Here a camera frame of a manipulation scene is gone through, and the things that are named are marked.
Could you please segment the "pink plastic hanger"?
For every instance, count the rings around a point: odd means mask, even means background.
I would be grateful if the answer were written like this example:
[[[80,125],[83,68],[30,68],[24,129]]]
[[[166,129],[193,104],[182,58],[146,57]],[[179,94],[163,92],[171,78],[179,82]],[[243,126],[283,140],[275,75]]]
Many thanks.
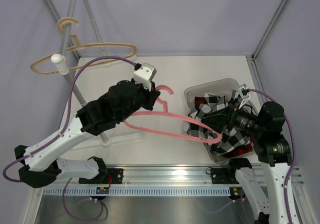
[[[146,127],[135,126],[133,124],[128,123],[126,120],[123,123],[127,127],[131,128],[131,129],[138,130],[138,131],[143,131],[143,132],[147,132],[147,133],[152,133],[152,134],[157,134],[157,135],[162,135],[162,136],[167,136],[167,137],[172,137],[172,138],[178,138],[178,139],[183,139],[183,140],[188,140],[188,141],[193,141],[193,142],[200,142],[200,143],[207,143],[207,144],[218,144],[219,142],[222,141],[223,135],[215,132],[211,127],[209,127],[209,126],[205,125],[204,123],[202,123],[201,121],[195,120],[193,118],[169,112],[168,102],[166,100],[161,99],[160,97],[158,97],[156,101],[162,105],[163,111],[154,111],[154,110],[152,110],[152,111],[137,111],[137,112],[133,113],[132,116],[168,117],[168,118],[173,118],[173,119],[185,121],[185,122],[188,122],[191,124],[198,125],[199,127],[203,127],[204,129],[212,131],[213,133],[216,133],[217,138],[203,139],[203,138],[195,137],[195,136],[191,136],[191,135],[182,135],[182,134],[171,133],[171,132],[167,132],[167,131],[150,129],[150,128],[146,128]]]

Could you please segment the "grey black plaid shirt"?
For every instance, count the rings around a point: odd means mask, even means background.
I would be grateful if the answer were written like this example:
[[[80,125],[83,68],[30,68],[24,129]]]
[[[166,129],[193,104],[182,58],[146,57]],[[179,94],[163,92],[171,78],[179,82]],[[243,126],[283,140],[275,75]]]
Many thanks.
[[[209,143],[212,154],[225,158],[237,157],[253,151],[250,134],[237,127],[226,128],[226,119],[218,115],[231,104],[224,95],[203,93],[193,99],[193,108],[188,117],[200,121],[210,127],[207,129],[195,123],[189,122],[185,129],[186,134],[203,140],[214,141],[218,134],[222,135],[220,142]]]

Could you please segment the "red black plaid shirt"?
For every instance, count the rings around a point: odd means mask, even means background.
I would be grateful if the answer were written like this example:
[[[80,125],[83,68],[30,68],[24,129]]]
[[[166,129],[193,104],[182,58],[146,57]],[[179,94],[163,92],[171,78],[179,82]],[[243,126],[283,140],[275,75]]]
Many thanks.
[[[224,95],[219,96],[211,93],[204,93],[203,96],[196,96],[194,98],[194,108],[190,111],[188,116],[200,121],[209,114],[226,108],[227,105],[228,101]],[[193,123],[189,124],[186,133],[201,139],[214,140],[217,138],[216,133]],[[222,141],[218,144],[208,144],[210,146],[210,151],[213,154],[232,158],[253,150],[250,135],[246,131],[233,128],[230,131],[228,139],[223,139],[223,137],[224,136],[222,136]]]

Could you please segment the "beige plastic hanger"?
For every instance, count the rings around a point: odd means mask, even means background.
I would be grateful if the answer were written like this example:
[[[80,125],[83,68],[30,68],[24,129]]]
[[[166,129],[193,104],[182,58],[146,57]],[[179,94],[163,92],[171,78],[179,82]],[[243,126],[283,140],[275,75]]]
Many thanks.
[[[134,44],[131,43],[121,43],[121,42],[89,42],[82,43],[78,36],[74,33],[69,34],[70,39],[73,44],[70,47],[65,48],[65,51],[58,50],[51,54],[45,55],[40,59],[34,61],[30,65],[31,71],[36,74],[43,76],[50,76],[55,74],[67,74],[69,72],[77,71],[81,67],[66,67],[62,64],[66,63],[66,57],[69,53],[80,52],[84,57],[97,57],[98,54],[107,55],[108,51],[111,54],[121,54],[122,57],[131,59],[137,56],[138,49]],[[49,62],[51,59],[57,61],[54,69],[45,70],[41,67],[42,64]]]

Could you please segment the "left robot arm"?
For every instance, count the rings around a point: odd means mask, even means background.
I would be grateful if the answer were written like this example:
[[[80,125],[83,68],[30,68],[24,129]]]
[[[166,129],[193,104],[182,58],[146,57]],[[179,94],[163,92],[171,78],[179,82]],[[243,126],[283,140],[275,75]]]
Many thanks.
[[[16,159],[23,165],[18,170],[19,180],[32,188],[70,178],[78,178],[81,184],[103,183],[108,170],[102,158],[67,160],[61,156],[76,145],[115,128],[140,108],[153,110],[160,94],[154,83],[151,89],[133,80],[122,80],[111,86],[107,93],[78,110],[66,127],[35,145],[19,145],[14,149]]]

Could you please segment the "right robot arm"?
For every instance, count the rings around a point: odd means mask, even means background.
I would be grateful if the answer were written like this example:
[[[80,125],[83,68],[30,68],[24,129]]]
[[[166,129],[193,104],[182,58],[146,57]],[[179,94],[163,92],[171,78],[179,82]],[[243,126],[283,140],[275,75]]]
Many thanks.
[[[254,214],[254,223],[297,224],[299,218],[291,183],[294,154],[282,134],[283,125],[289,121],[283,106],[272,97],[261,106],[257,115],[245,112],[242,107],[251,92],[252,89],[238,89],[239,97],[234,102],[209,114],[201,122],[219,134],[232,128],[250,134],[264,172],[267,193],[262,190],[246,158],[231,159],[226,176],[229,181],[241,185]]]

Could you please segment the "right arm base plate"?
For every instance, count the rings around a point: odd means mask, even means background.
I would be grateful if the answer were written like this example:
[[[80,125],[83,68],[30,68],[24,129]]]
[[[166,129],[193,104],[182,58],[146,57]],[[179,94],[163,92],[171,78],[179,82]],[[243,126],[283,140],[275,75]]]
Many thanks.
[[[212,184],[224,184],[224,185],[231,185],[231,184],[238,184],[236,179],[232,177],[227,168],[213,168],[213,167],[207,167],[205,169],[205,173],[207,175],[210,175]]]

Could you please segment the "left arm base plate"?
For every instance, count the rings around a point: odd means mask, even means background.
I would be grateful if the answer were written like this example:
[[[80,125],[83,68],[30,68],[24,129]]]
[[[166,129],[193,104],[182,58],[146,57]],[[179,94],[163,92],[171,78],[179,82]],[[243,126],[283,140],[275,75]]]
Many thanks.
[[[123,168],[108,168],[107,175],[102,180],[80,178],[78,183],[81,185],[99,185],[94,194],[90,197],[102,201],[110,192],[111,185],[120,185],[123,183]]]

